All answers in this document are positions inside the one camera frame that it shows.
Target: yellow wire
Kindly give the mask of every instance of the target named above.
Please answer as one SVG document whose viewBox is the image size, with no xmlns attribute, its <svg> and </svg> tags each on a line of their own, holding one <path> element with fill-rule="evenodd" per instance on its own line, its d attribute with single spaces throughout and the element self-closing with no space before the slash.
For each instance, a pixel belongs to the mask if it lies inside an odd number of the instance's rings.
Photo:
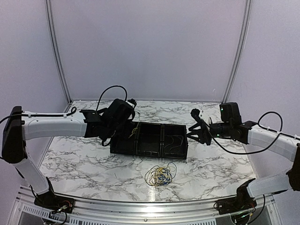
<svg viewBox="0 0 300 225">
<path fill-rule="evenodd" d="M 138 129 L 138 126 L 139 126 L 139 123 L 140 123 L 140 113 L 139 112 L 137 112 L 138 114 L 139 114 L 139 121 L 138 121 L 138 123 L 137 123 L 137 125 L 136 125 L 136 128 L 134 128 L 133 130 L 132 130 L 132 133 L 131 133 L 131 135 L 129 136 L 129 138 L 132 136 L 132 135 L 134 135 L 135 134 L 135 132 L 137 131 L 137 129 Z"/>
</svg>

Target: metal pole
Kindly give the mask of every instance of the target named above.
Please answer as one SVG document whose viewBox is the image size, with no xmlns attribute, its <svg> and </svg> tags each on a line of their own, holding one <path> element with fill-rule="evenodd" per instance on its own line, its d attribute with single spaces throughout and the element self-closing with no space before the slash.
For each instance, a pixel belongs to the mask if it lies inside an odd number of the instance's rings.
<svg viewBox="0 0 300 225">
<path fill-rule="evenodd" d="M 233 62 L 233 66 L 231 69 L 230 77 L 227 83 L 227 87 L 223 96 L 222 103 L 225 103 L 228 101 L 231 90 L 233 88 L 233 83 L 236 78 L 236 74 L 238 72 L 239 68 L 239 63 L 240 63 L 240 58 L 242 55 L 242 51 L 244 49 L 245 41 L 246 41 L 246 36 L 247 36 L 247 31 L 248 31 L 248 26 L 249 26 L 249 20 L 250 20 L 250 12 L 251 12 L 251 6 L 252 6 L 252 0 L 246 0 L 246 5 L 245 5 L 245 11 L 244 11 L 244 18 L 243 18 L 243 24 L 242 24 L 242 29 L 240 32 L 240 39 L 239 39 L 239 44 L 238 44 L 238 49 L 235 54 L 235 59 Z"/>
</svg>

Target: aluminum frame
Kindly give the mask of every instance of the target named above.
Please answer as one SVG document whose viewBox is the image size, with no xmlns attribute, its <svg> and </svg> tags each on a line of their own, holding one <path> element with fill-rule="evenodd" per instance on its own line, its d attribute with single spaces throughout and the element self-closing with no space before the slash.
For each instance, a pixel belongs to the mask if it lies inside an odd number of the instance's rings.
<svg viewBox="0 0 300 225">
<path fill-rule="evenodd" d="M 219 215 L 213 208 L 216 199 L 197 200 L 188 202 L 116 202 L 74 197 L 76 200 L 72 214 L 68 214 L 66 224 L 76 225 L 86 222 L 109 225 L 128 224 L 201 224 L 201 222 L 215 221 L 218 217 L 227 217 L 229 214 Z M 257 198 L 257 208 L 263 205 L 263 197 Z M 33 215 L 47 218 L 50 210 L 33 204 L 34 196 L 29 187 L 21 186 L 14 208 L 9 218 L 9 225 L 18 224 L 21 213 L 29 212 Z M 266 196 L 266 208 L 273 225 L 281 225 L 277 208 L 274 205 L 273 195 Z"/>
<path fill-rule="evenodd" d="M 53 22 L 51 1 L 45 0 L 45 6 L 46 6 L 48 27 L 49 27 L 49 32 L 50 32 L 52 49 L 53 49 L 53 53 L 54 53 L 55 64 L 57 67 L 57 71 L 58 71 L 58 75 L 60 78 L 62 90 L 64 92 L 64 96 L 66 98 L 67 103 L 70 104 L 72 102 L 72 99 L 70 96 L 70 92 L 69 92 L 68 85 L 67 85 L 67 80 L 66 80 L 65 73 L 64 73 L 63 66 L 62 66 L 61 59 L 60 59 L 60 53 L 59 53 L 59 49 L 58 49 L 57 38 L 56 38 L 54 22 Z"/>
<path fill-rule="evenodd" d="M 227 87 L 225 89 L 225 93 L 223 96 L 222 103 L 226 103 L 229 100 L 230 93 L 233 89 L 233 84 L 238 72 L 239 64 L 240 64 L 240 58 L 245 46 L 245 42 L 247 39 L 247 33 L 248 33 L 248 28 L 249 28 L 249 21 L 250 21 L 250 15 L 251 15 L 251 7 L 252 7 L 252 0 L 246 0 L 246 5 L 245 5 L 245 11 L 244 11 L 244 18 L 243 18 L 243 24 L 242 24 L 242 29 L 240 32 L 240 39 L 238 43 L 238 48 L 235 54 L 235 59 L 233 62 L 233 66 L 231 69 L 230 77 L 227 83 Z"/>
</svg>

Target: black cable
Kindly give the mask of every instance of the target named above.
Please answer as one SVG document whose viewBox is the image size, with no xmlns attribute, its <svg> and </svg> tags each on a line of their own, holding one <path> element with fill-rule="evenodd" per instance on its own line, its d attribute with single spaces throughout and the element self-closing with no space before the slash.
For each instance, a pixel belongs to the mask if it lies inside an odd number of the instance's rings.
<svg viewBox="0 0 300 225">
<path fill-rule="evenodd" d="M 31 188 L 31 192 L 32 192 L 34 198 L 37 199 L 37 200 L 39 201 L 39 203 L 41 203 L 42 205 L 44 205 L 44 204 L 42 203 L 42 201 L 38 198 L 38 196 L 34 193 L 32 186 L 29 185 L 29 187 Z M 60 209 L 59 206 L 55 206 L 55 205 L 47 205 L 47 207 L 58 208 L 58 209 Z M 66 212 L 64 209 L 62 209 L 61 211 L 63 211 L 63 212 L 65 213 L 65 215 L 66 215 L 66 216 L 65 216 L 65 220 L 64 220 L 62 223 L 60 223 L 60 224 L 57 224 L 57 223 L 55 222 L 55 225 L 64 225 L 64 224 L 66 223 L 67 219 L 68 219 L 67 212 Z"/>
<path fill-rule="evenodd" d="M 116 88 L 116 87 L 122 88 L 122 89 L 125 91 L 125 100 L 124 100 L 124 101 L 127 100 L 127 90 L 126 90 L 123 86 L 121 86 L 121 85 L 113 85 L 113 86 L 110 86 L 110 87 L 106 88 L 106 89 L 102 92 L 102 94 L 100 95 L 100 98 L 99 98 L 99 101 L 98 101 L 98 104 L 97 104 L 97 107 L 96 107 L 96 111 L 98 110 L 98 107 L 99 107 L 101 98 L 102 98 L 102 96 L 104 95 L 104 93 L 105 93 L 107 90 L 109 90 L 110 88 Z"/>
<path fill-rule="evenodd" d="M 279 113 L 273 112 L 273 111 L 266 112 L 263 116 L 265 116 L 265 115 L 267 115 L 267 114 L 270 114 L 270 113 L 274 113 L 274 114 L 280 116 Z M 260 125 L 260 124 L 259 124 L 260 120 L 261 120 L 261 119 L 259 119 L 259 121 L 258 121 L 258 126 L 259 126 L 260 128 L 265 129 L 265 130 L 269 130 L 269 131 L 273 131 L 273 132 L 275 132 L 275 133 L 277 132 L 276 130 L 269 129 L 269 128 L 266 128 L 266 127 L 263 127 L 262 125 Z M 295 136 L 292 136 L 292 135 L 289 135 L 289 134 L 281 133 L 281 135 L 284 135 L 284 136 L 287 136 L 287 137 L 291 137 L 291 138 L 295 138 L 296 140 L 300 141 L 300 138 L 295 137 Z"/>
<path fill-rule="evenodd" d="M 255 217 L 251 222 L 249 222 L 248 224 L 253 223 L 254 221 L 256 221 L 256 219 L 263 213 L 264 207 L 266 205 L 266 197 L 263 195 L 263 206 L 262 206 L 262 210 L 259 212 L 259 214 L 257 215 L 257 217 Z"/>
<path fill-rule="evenodd" d="M 66 116 L 71 116 L 77 111 L 77 108 L 74 106 L 71 109 L 71 112 L 66 113 L 66 114 L 31 114 L 31 117 L 64 117 Z M 22 116 L 29 117 L 29 114 L 22 114 Z"/>
<path fill-rule="evenodd" d="M 283 127 L 283 120 L 282 120 L 282 117 L 281 117 L 281 115 L 279 114 L 279 113 L 277 113 L 277 112 L 273 112 L 273 111 L 270 111 L 270 112 L 266 112 L 264 115 L 262 115 L 260 118 L 259 118 L 259 120 L 258 120 L 258 126 L 259 127 L 261 127 L 261 128 L 264 128 L 264 127 L 262 127 L 260 124 L 259 124 L 259 122 L 262 120 L 262 118 L 265 116 L 265 115 L 267 115 L 267 114 L 270 114 L 270 113 L 273 113 L 273 114 L 276 114 L 277 116 L 279 116 L 279 118 L 280 118 L 280 121 L 281 121 L 281 125 L 280 125 L 280 130 L 279 130 L 279 132 L 281 132 L 282 131 L 282 127 Z M 232 151 L 229 151 L 229 150 L 227 150 L 226 148 L 224 148 L 213 136 L 212 136 L 212 134 L 211 134 L 211 132 L 210 132 L 210 130 L 207 128 L 207 130 L 208 130 L 208 133 L 210 134 L 210 136 L 211 136 L 211 138 L 215 141 L 215 143 L 217 143 L 217 145 L 221 148 L 221 149 L 223 149 L 224 151 L 226 151 L 226 152 L 228 152 L 228 153 L 230 153 L 230 154 L 234 154 L 234 155 L 251 155 L 251 154 L 256 154 L 256 153 L 260 153 L 260 152 L 263 152 L 263 151 L 266 151 L 267 149 L 269 149 L 274 143 L 275 143 L 275 141 L 277 141 L 277 139 L 279 138 L 279 136 L 281 135 L 281 133 L 279 133 L 278 135 L 277 135 L 277 137 L 272 141 L 272 143 L 267 147 L 267 148 L 265 148 L 265 149 L 262 149 L 262 150 L 259 150 L 259 151 L 253 151 L 253 152 L 246 152 L 246 153 L 239 153 L 239 152 L 232 152 Z"/>
</svg>

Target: white panel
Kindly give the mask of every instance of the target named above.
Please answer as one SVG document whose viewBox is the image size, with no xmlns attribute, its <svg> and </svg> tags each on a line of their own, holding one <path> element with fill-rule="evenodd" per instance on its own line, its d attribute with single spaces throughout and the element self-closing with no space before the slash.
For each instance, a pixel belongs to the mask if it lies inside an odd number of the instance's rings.
<svg viewBox="0 0 300 225">
<path fill-rule="evenodd" d="M 300 135 L 300 2 L 254 1 L 247 42 L 230 101 L 239 103 L 243 120 L 257 121 L 266 111 L 279 112 L 283 131 Z M 279 118 L 269 116 L 263 125 L 279 129 Z M 247 146 L 248 150 L 257 150 Z M 292 166 L 270 152 L 251 155 L 260 177 Z M 284 225 L 299 224 L 300 192 L 276 196 Z"/>
<path fill-rule="evenodd" d="M 221 101 L 244 0 L 52 1 L 73 99 L 114 84 L 137 99 Z M 123 96 L 112 90 L 104 98 Z"/>
<path fill-rule="evenodd" d="M 0 1 L 0 119 L 15 105 L 36 112 L 61 112 L 66 101 L 55 66 L 42 0 Z M 2 131 L 0 126 L 0 143 Z M 35 161 L 48 138 L 27 142 Z M 21 179 L 0 160 L 0 224 L 7 224 Z"/>
</svg>

